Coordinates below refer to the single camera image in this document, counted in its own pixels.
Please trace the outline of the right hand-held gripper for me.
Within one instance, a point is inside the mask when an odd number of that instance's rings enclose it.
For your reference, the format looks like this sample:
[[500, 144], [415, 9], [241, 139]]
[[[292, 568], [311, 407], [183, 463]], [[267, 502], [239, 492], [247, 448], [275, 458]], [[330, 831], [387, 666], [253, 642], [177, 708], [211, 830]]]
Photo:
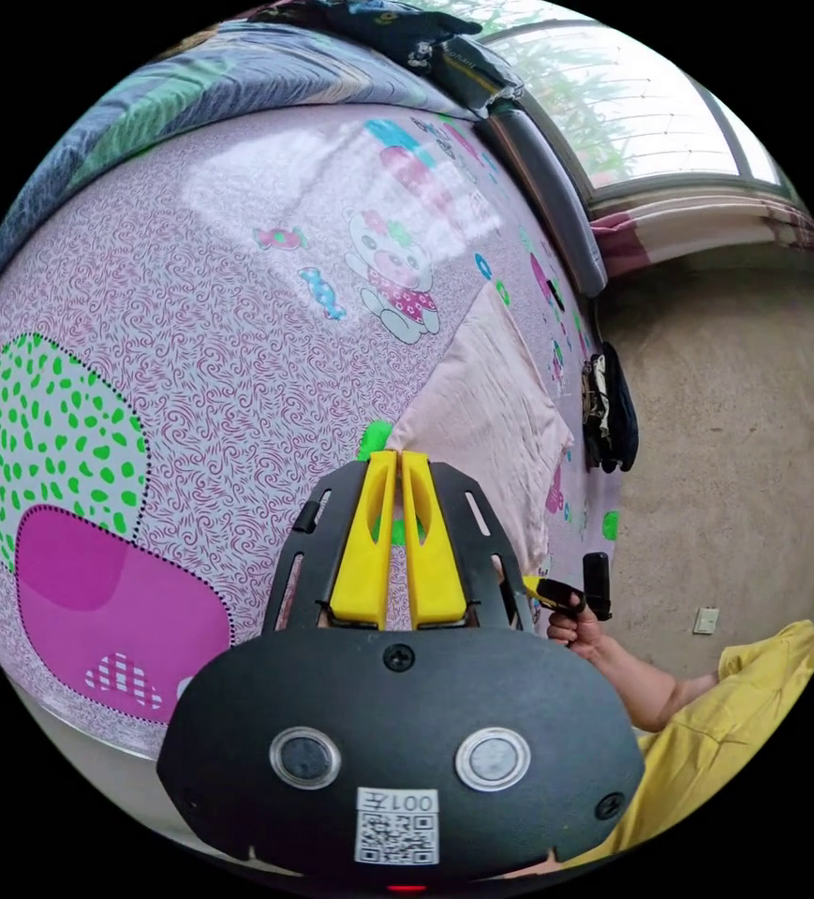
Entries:
[[584, 594], [568, 585], [540, 576], [523, 577], [529, 598], [537, 603], [539, 625], [547, 637], [563, 646], [570, 646], [578, 637], [578, 622], [586, 609]]

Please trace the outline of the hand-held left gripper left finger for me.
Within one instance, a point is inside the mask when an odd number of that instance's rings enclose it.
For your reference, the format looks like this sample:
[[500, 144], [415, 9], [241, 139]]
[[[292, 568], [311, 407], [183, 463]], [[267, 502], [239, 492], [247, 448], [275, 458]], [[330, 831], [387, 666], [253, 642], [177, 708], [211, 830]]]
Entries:
[[397, 455], [370, 455], [330, 599], [338, 624], [386, 626]]

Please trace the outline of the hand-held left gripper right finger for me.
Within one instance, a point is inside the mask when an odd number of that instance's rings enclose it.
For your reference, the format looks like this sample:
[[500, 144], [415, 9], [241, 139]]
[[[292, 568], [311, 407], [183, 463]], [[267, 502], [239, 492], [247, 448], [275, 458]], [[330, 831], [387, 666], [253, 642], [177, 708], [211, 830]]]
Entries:
[[403, 451], [407, 590], [413, 626], [456, 626], [466, 599], [428, 457]]

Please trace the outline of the person's right hand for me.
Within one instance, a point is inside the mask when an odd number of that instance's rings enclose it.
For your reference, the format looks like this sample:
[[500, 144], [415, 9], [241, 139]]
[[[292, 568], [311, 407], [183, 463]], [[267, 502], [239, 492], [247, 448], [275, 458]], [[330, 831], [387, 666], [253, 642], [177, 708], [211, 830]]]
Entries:
[[551, 612], [547, 637], [570, 649], [580, 658], [599, 666], [615, 655], [619, 644], [602, 628], [595, 614], [588, 609], [582, 612]]

